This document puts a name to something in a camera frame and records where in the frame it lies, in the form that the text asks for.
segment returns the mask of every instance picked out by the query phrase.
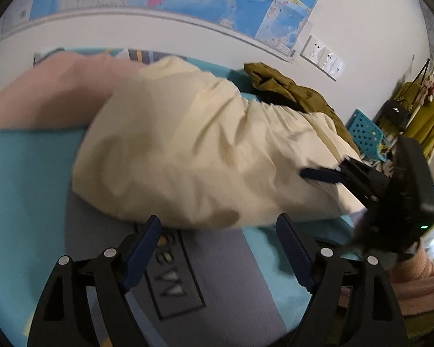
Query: white screw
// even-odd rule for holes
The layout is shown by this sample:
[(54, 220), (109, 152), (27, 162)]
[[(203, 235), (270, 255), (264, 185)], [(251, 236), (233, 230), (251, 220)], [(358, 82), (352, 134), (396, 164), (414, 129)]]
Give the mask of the white screw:
[(117, 254), (117, 250), (114, 248), (108, 248), (104, 251), (104, 256), (107, 258), (114, 257)]
[(68, 256), (62, 256), (62, 257), (60, 257), (60, 259), (58, 259), (58, 263), (61, 266), (67, 264), (68, 262), (69, 262), (69, 257)]
[(330, 248), (322, 248), (320, 253), (323, 257), (333, 257), (334, 252)]
[(378, 264), (378, 259), (375, 256), (369, 256), (367, 261), (370, 265), (376, 266)]

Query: teal plastic basket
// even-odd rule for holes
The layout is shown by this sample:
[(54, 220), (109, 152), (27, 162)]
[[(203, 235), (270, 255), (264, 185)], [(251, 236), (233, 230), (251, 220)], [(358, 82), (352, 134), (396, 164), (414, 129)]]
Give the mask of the teal plastic basket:
[(383, 162), (387, 160), (386, 155), (380, 154), (380, 144), (387, 142), (383, 131), (362, 111), (355, 110), (349, 132), (360, 152), (368, 158)]

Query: electrical outlet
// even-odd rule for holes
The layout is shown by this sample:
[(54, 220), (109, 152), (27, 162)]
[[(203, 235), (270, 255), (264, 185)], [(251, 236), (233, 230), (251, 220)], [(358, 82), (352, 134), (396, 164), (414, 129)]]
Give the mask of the electrical outlet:
[(328, 73), (334, 80), (337, 80), (344, 71), (345, 64), (341, 59), (337, 59)]
[(325, 45), (314, 36), (310, 36), (306, 46), (302, 50), (301, 56), (306, 60), (317, 64), (325, 50)]
[(317, 65), (320, 69), (329, 74), (336, 60), (337, 56), (332, 53), (328, 48), (325, 48), (322, 55), (320, 56), (320, 59), (317, 62)]

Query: pink fabric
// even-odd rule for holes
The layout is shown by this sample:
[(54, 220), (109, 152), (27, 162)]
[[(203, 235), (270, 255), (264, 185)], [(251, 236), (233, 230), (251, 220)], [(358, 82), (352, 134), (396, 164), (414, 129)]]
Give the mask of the pink fabric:
[(86, 126), (144, 66), (107, 54), (56, 53), (0, 92), (0, 129)]
[[(434, 263), (420, 245), (411, 259), (397, 263), (389, 272), (402, 315), (434, 311)], [(350, 289), (343, 288), (339, 306), (346, 308)]]

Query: blue gripper pad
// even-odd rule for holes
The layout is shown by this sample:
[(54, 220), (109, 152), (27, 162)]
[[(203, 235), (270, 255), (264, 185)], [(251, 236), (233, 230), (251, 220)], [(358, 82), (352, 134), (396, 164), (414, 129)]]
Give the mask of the blue gripper pad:
[(143, 236), (125, 260), (125, 279), (121, 282), (125, 292), (138, 285), (156, 249), (161, 235), (161, 221), (159, 218), (155, 215), (151, 216), (142, 230), (139, 231), (139, 234), (141, 233), (143, 233)]
[(290, 220), (281, 214), (276, 221), (276, 233), (299, 284), (313, 293), (317, 287), (312, 275), (312, 260), (290, 226)]

